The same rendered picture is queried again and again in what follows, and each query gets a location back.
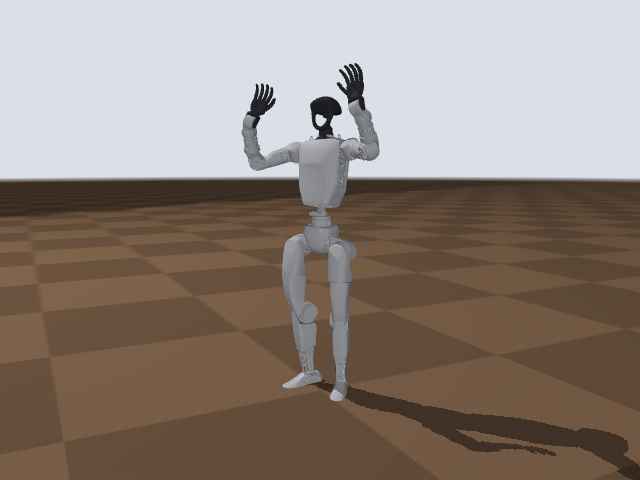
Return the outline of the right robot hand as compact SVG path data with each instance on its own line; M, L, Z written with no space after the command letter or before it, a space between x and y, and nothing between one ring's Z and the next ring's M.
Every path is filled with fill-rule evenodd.
M265 112L268 111L275 104L276 99L274 98L274 99L272 99L271 103L268 105L268 103L270 102L270 100L271 100L271 98L273 96L273 88L271 87L270 89L271 89L271 91L270 91L270 94L268 96L269 85L266 84L266 91L265 91L264 97L262 99L262 96L263 96L263 93L264 93L264 85L261 84L261 92L260 92L260 95L258 97L259 87L258 87L258 84L256 84L256 91L255 91L254 99L252 100L251 107L250 107L251 111L248 111L247 114L246 114L246 115L251 115L251 116L256 117L256 119L253 122L253 126L252 126L253 128L255 128L257 126L257 124L258 124L258 122L260 120L260 115L265 114ZM268 96L268 98L267 98L267 96ZM258 99L257 99L257 97L258 97Z

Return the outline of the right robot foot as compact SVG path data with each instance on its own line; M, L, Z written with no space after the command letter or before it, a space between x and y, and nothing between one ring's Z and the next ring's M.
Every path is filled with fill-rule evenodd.
M309 371L307 371L309 374ZM311 372L312 374L312 372ZM297 387L302 387L302 386L306 386L308 384L312 384L312 383L316 383L316 382L320 382L322 381L322 375L318 370L314 370L314 375L313 376L305 376L306 374L304 373L300 373L299 375L297 375L295 378L293 378L292 380L284 383L282 385L282 387L284 388L297 388Z

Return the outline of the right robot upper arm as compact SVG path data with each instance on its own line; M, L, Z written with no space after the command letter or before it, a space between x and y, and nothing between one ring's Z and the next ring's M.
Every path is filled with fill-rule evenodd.
M253 170L263 170L278 166L283 163L299 163L299 148L301 142L292 142L284 148L272 151L267 156L262 156L259 152L248 156L248 162Z

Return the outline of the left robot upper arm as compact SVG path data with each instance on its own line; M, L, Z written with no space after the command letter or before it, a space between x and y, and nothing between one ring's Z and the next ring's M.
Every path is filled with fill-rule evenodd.
M371 161L376 159L379 155L379 148L376 142L363 144L356 138L349 138L345 140L341 143L340 148L343 156L348 161L356 158Z

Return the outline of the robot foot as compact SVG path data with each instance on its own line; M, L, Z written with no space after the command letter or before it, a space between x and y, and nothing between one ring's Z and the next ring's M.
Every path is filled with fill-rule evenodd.
M339 382L334 383L332 392L330 394L330 399L333 401L341 401L345 398L346 394L347 394L347 388L348 388L348 382L347 379L345 378L345 383L342 383L342 379L339 379Z
M307 371L309 374L309 371ZM312 372L311 372L312 374ZM282 387L284 388L297 388L297 387L302 387L302 386L306 386L308 384L312 384L312 383L316 383L316 382L320 382L322 381L322 375L318 370L314 370L314 375L313 376L305 376L306 374L304 373L300 373L299 375L297 375L295 378L293 378L292 380L284 383L282 385Z

